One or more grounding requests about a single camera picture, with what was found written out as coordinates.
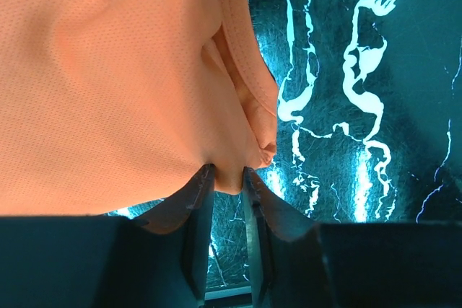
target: glossy surface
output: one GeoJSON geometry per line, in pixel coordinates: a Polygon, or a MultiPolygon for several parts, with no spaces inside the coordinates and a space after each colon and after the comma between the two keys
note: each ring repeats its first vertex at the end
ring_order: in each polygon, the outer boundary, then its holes
{"type": "MultiPolygon", "coordinates": [[[[250,0],[278,85],[266,184],[327,222],[462,220],[462,0],[250,0]]],[[[246,284],[239,196],[215,199],[208,287],[246,284]]]]}

